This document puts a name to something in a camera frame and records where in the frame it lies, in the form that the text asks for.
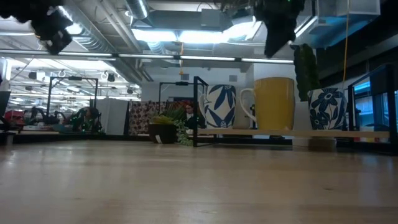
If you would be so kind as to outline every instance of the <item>yellow cord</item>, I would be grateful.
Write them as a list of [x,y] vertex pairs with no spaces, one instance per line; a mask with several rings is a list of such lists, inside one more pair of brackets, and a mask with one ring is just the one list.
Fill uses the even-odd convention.
[[344,75],[343,75],[343,87],[344,89],[344,82],[346,80],[347,74],[347,51],[348,51],[348,30],[349,30],[349,12],[351,10],[351,0],[348,0],[348,11],[347,11],[347,26],[346,26],[346,47],[344,52]]

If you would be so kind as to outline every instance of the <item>hanging plant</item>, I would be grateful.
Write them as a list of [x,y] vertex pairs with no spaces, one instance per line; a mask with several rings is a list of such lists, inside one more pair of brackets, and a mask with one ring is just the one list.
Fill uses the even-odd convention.
[[298,95],[301,101],[308,101],[308,92],[321,88],[317,58],[308,44],[300,45],[295,49],[294,66]]
[[188,138],[187,127],[182,120],[174,121],[174,125],[177,127],[177,142],[184,146],[193,146],[193,141]]

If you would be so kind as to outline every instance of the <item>yellow mug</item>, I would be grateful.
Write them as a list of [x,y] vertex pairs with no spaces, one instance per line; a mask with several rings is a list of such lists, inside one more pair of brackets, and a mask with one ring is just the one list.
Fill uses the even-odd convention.
[[256,117],[242,106],[244,112],[257,123],[261,130],[293,130],[294,123],[294,81],[291,78],[263,78],[254,82],[254,89],[245,91],[254,94]]

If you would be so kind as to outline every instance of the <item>person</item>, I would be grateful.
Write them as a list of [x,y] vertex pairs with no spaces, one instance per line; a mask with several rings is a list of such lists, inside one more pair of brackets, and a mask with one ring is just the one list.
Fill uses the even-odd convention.
[[[188,129],[195,128],[195,120],[193,119],[193,106],[191,104],[185,106],[185,127]],[[203,127],[204,122],[201,115],[198,115],[198,125],[199,127]]]

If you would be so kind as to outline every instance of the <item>shelf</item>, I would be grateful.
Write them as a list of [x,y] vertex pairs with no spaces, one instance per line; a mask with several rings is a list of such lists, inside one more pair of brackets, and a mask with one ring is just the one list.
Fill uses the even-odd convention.
[[198,129],[198,134],[276,135],[298,137],[389,138],[387,131],[286,131],[286,130],[238,130]]

